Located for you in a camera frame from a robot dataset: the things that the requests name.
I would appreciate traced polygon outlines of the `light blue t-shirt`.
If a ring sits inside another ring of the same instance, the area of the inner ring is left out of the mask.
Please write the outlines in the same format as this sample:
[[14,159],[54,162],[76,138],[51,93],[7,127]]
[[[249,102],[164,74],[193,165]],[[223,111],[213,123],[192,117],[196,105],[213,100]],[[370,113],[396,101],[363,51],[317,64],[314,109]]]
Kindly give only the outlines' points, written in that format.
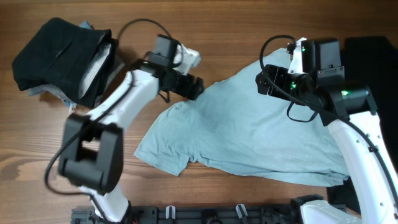
[[254,62],[209,86],[196,100],[162,112],[135,156],[179,175],[189,162],[230,174],[331,187],[349,176],[341,152],[319,116],[304,106],[262,95]]

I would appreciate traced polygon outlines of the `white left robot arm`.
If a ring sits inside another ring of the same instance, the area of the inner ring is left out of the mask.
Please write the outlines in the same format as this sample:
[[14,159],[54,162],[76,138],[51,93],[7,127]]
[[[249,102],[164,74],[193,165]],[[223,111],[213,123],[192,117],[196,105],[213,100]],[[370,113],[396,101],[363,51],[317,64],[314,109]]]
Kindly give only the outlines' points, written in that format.
[[151,52],[148,59],[137,61],[102,104],[84,116],[68,117],[58,153],[58,173],[92,204],[73,210],[72,223],[134,223],[131,203],[119,185],[124,132],[160,91],[197,99],[204,90],[203,80],[189,70],[200,60],[197,51],[184,46],[172,55]]

